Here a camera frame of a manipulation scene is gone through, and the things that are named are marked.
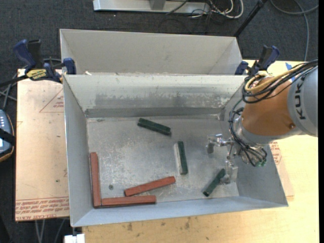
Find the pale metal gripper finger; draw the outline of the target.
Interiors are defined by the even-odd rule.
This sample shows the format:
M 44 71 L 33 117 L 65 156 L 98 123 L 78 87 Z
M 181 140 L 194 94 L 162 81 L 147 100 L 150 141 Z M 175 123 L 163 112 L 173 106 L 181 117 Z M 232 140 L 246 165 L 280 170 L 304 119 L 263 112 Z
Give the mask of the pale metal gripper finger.
M 206 150 L 208 154 L 214 152 L 215 147 L 221 147 L 225 145 L 222 134 L 208 135 L 208 143 L 206 145 Z
M 225 162 L 225 175 L 222 182 L 225 184 L 234 183 L 237 180 L 238 166 L 231 160 Z

